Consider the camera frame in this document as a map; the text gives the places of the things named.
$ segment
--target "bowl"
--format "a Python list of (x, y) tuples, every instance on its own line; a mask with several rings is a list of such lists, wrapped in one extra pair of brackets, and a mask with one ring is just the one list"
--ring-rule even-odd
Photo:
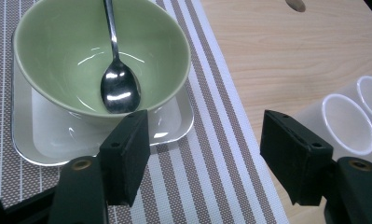
[[(138, 110), (160, 108), (184, 86), (190, 50), (177, 22), (148, 0), (114, 0), (121, 60), (140, 82)], [(41, 0), (21, 18), (15, 62), (30, 85), (76, 116), (120, 120), (104, 107), (100, 85), (112, 62), (102, 0)]]

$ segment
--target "hole in table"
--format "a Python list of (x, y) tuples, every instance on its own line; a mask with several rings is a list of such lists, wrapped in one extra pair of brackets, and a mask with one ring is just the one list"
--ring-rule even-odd
[(297, 12), (304, 12), (307, 8), (302, 0), (285, 0), (287, 5)]

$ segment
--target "table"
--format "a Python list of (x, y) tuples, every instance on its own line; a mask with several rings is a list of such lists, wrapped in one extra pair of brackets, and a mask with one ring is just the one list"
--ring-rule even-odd
[[(82, 8), (85, 0), (74, 1)], [(36, 2), (0, 0), (0, 198), (6, 207), (56, 185), (61, 171), (31, 164), (12, 144), (11, 34)], [(110, 206), (110, 221), (287, 223), (200, 1), (154, 2), (177, 20), (190, 44), (192, 66), (186, 86), (194, 126), (179, 141), (151, 148), (133, 207)]]
[[(372, 76), (372, 12), (362, 0), (202, 0), (257, 141), (263, 113), (294, 115), (362, 75)], [(293, 206), (290, 223), (324, 223), (320, 207)]]

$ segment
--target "gray striped placemat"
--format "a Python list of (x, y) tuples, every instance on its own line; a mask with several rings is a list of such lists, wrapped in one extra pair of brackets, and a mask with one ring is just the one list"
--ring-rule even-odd
[[(60, 167), (24, 161), (11, 140), (11, 34), (34, 0), (0, 0), (0, 198), (5, 206), (54, 186)], [(132, 208), (111, 223), (287, 223), (259, 146), (199, 0), (157, 0), (185, 31), (194, 128), (152, 148)]]

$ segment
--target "metal spoon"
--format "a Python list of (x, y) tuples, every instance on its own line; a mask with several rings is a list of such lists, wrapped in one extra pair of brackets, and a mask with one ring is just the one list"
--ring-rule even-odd
[(129, 113), (140, 104), (139, 82), (132, 70), (119, 59), (112, 0), (103, 0), (111, 37), (113, 61), (101, 82), (103, 103), (110, 113)]

